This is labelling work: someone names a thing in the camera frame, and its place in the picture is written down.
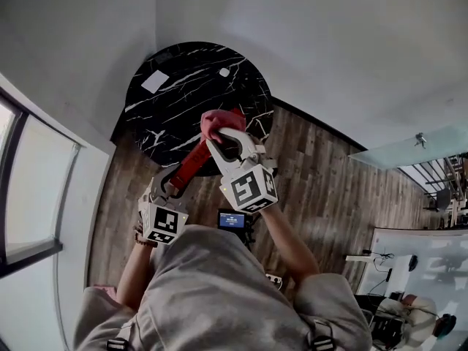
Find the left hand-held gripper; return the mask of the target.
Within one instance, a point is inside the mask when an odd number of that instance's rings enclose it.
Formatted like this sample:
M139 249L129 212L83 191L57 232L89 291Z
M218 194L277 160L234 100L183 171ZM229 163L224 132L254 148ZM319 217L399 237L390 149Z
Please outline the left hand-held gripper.
M182 233L189 215L179 201L182 189L174 187L170 179L178 166L164 167L152 179L151 188L138 200L143 237L150 242L170 245Z

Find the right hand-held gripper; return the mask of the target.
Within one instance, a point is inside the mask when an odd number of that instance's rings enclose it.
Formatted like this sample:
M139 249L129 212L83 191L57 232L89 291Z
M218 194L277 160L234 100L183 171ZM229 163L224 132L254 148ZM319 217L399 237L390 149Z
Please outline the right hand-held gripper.
M222 174L220 191L235 211L255 213L278 202L274 182L276 161L243 131L223 127L218 134L239 147L240 158L228 159L215 141L205 143Z

